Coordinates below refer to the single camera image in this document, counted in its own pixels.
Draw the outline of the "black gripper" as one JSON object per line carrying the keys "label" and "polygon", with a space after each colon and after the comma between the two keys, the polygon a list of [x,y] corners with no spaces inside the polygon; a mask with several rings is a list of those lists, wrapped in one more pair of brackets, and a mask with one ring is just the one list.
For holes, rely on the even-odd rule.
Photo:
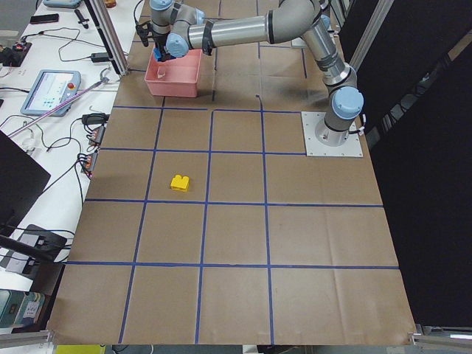
{"label": "black gripper", "polygon": [[154,41],[154,49],[153,52],[163,54],[162,55],[162,61],[166,61],[170,59],[170,54],[167,49],[167,37],[169,33],[153,33],[153,41]]}

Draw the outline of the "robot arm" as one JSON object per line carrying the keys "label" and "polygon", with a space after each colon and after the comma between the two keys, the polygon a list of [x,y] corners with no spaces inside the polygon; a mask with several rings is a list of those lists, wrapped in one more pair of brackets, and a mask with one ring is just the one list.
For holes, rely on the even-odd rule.
{"label": "robot arm", "polygon": [[150,32],[163,58],[182,58],[192,49],[211,55],[221,46],[280,44],[301,38],[328,90],[329,108],[316,126],[316,138],[331,147],[347,141],[364,97],[357,88],[356,71],[341,58],[322,20],[318,1],[280,1],[265,15],[222,21],[211,21],[198,8],[177,1],[151,1],[150,11]]}

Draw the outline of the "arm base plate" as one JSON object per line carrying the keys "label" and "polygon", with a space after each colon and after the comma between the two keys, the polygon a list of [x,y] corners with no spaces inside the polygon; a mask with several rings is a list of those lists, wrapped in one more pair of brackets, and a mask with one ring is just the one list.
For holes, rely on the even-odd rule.
{"label": "arm base plate", "polygon": [[325,112],[302,111],[301,118],[306,156],[356,159],[364,156],[359,135],[350,134],[350,129],[356,128],[354,122],[347,131],[337,132],[325,124]]}

